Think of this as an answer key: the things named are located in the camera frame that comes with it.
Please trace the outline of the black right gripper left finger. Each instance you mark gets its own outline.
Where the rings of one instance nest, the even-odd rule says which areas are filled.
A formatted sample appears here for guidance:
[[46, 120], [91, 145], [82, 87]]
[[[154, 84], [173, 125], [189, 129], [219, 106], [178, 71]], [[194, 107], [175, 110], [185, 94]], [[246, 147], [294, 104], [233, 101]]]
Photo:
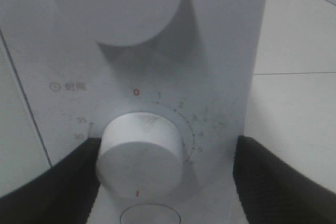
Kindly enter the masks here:
[[101, 139], [88, 138], [51, 169], [1, 197], [1, 223], [87, 223], [100, 183]]

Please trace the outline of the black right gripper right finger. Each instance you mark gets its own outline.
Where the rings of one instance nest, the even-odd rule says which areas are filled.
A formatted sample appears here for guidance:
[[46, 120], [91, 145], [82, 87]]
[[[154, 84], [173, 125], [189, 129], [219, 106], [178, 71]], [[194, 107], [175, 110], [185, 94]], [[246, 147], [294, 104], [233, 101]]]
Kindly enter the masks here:
[[248, 223], [335, 223], [335, 193], [252, 137], [237, 139], [233, 178]]

